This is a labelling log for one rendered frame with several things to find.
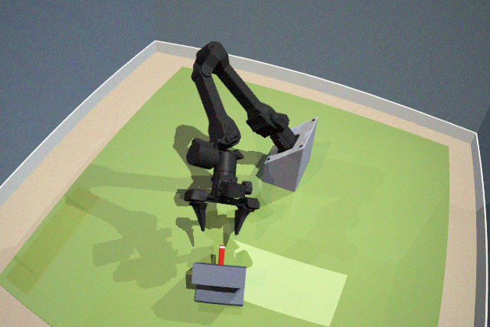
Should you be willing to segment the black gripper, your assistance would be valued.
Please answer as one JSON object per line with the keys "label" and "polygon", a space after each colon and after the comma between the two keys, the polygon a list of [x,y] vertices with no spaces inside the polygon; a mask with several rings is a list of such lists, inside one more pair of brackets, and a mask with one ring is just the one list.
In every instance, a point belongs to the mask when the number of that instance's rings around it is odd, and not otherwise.
{"label": "black gripper", "polygon": [[[244,199],[238,198],[227,198],[225,195],[216,197],[216,188],[217,181],[219,177],[223,177],[225,181],[231,182],[232,178],[238,179],[236,174],[233,172],[213,172],[213,177],[211,177],[212,185],[212,193],[210,195],[207,194],[206,191],[198,190],[195,188],[189,189],[185,192],[184,201],[190,201],[189,205],[191,205],[197,215],[201,231],[205,231],[205,215],[207,203],[205,201],[220,203],[220,204],[229,204],[236,205],[238,210],[234,211],[234,224],[235,224],[235,234],[238,235],[239,231],[243,225],[248,214],[254,212],[257,209],[260,209],[260,202],[257,198],[248,198]],[[217,200],[216,200],[217,199]]]}

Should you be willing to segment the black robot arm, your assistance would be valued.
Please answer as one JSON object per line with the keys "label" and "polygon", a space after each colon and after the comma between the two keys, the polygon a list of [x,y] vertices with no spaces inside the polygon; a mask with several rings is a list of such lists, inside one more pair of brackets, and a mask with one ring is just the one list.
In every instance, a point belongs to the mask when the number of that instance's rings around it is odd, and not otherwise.
{"label": "black robot arm", "polygon": [[[239,143],[241,135],[236,123],[225,112],[220,95],[211,74],[215,74],[247,111],[247,125],[256,134],[266,138],[270,136],[279,149],[278,153],[292,149],[299,134],[295,135],[288,127],[289,117],[276,112],[271,106],[261,103],[252,90],[243,82],[230,65],[228,53],[224,46],[211,41],[197,52],[193,64],[191,79],[195,83],[201,102],[208,117],[209,142],[195,138],[191,140],[187,161],[189,165],[204,168],[213,172],[233,172],[236,174],[237,160],[244,156],[239,149],[228,150]],[[216,197],[241,198],[251,195],[253,186],[250,181],[237,184],[219,177]]]}

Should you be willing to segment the dark red peg with white band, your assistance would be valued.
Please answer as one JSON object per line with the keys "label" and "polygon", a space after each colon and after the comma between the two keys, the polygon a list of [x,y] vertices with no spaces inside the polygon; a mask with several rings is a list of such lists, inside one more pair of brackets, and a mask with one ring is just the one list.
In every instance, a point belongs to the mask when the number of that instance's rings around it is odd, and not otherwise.
{"label": "dark red peg with white band", "polygon": [[225,245],[220,245],[219,246],[219,260],[218,260],[218,265],[224,265],[224,252],[225,252]]}

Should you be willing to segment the grey square panel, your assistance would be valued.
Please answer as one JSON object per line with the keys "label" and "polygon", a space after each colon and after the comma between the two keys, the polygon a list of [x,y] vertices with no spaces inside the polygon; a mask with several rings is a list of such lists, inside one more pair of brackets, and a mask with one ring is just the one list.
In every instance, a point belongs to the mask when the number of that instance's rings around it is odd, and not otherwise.
{"label": "grey square panel", "polygon": [[247,267],[193,263],[195,302],[243,306]]}

